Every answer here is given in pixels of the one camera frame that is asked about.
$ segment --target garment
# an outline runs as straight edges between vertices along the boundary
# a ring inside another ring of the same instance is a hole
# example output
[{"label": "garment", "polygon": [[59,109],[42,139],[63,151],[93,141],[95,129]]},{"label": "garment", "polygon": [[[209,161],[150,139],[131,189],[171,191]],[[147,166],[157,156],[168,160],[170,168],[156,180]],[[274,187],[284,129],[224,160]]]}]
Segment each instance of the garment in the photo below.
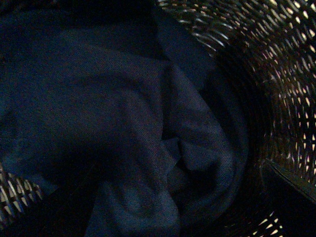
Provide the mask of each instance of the garment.
[{"label": "garment", "polygon": [[[87,157],[101,161],[87,237],[192,236],[229,207],[246,122],[213,59],[177,22],[153,8],[110,24],[60,10],[1,23],[3,168],[50,194]],[[203,88],[222,97],[237,136]]]}]

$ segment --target dark blue fabric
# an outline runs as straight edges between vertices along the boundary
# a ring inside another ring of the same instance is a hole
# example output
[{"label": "dark blue fabric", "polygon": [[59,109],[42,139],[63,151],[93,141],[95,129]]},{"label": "dark blue fabric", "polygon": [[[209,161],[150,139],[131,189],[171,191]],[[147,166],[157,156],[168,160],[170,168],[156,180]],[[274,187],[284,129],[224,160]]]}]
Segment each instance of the dark blue fabric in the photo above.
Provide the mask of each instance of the dark blue fabric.
[{"label": "dark blue fabric", "polygon": [[[238,103],[162,11],[87,22],[62,11],[1,19],[2,165],[49,194],[95,157],[104,178],[87,237],[192,236],[236,196],[248,152]],[[237,136],[200,96],[209,80]]]}]

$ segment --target woven basket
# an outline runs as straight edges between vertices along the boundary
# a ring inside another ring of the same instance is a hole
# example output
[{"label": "woven basket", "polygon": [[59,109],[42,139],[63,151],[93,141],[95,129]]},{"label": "woven basket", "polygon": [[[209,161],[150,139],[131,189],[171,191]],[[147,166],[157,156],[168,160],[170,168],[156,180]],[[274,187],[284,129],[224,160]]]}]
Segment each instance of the woven basket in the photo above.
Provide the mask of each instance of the woven basket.
[{"label": "woven basket", "polygon": [[[248,118],[251,152],[244,182],[234,204],[210,228],[228,237],[287,236],[268,201],[259,166],[271,159],[316,186],[316,2],[157,0],[156,4],[216,58]],[[26,180],[5,172],[0,177],[4,228],[42,194]]]}]

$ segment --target wrinkled fabric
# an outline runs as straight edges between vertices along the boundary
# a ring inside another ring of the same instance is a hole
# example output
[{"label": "wrinkled fabric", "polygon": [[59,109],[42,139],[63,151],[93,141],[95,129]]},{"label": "wrinkled fabric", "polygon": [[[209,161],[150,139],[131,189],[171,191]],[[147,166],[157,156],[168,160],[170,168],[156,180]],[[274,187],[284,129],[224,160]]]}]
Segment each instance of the wrinkled fabric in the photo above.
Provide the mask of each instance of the wrinkled fabric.
[{"label": "wrinkled fabric", "polygon": [[180,25],[157,9],[101,25],[63,11],[1,21],[6,171],[50,194],[98,159],[87,237],[192,236],[229,207],[248,152],[245,122],[227,92],[232,102],[219,107],[237,111],[237,136],[223,130],[199,90],[224,80],[212,78],[214,61]]}]

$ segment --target laundry basket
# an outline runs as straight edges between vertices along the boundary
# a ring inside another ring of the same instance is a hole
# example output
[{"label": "laundry basket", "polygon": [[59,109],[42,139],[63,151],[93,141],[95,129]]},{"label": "laundry basket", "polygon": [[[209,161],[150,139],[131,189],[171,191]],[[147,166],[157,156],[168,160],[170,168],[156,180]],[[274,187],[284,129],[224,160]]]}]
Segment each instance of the laundry basket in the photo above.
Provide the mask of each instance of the laundry basket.
[{"label": "laundry basket", "polygon": [[[157,0],[156,5],[216,59],[240,99],[250,128],[250,155],[239,194],[201,236],[293,236],[285,214],[277,211],[269,187],[263,185],[260,167],[262,161],[272,160],[299,178],[311,195],[315,193],[316,2]],[[201,94],[208,102],[209,92]],[[9,222],[14,225],[21,207],[32,206],[26,205],[27,197],[35,195],[32,190],[41,195],[36,185],[6,173],[2,177],[0,218],[5,228]],[[299,220],[298,212],[304,215],[305,211],[298,207],[304,205],[296,205],[292,219]]]}]

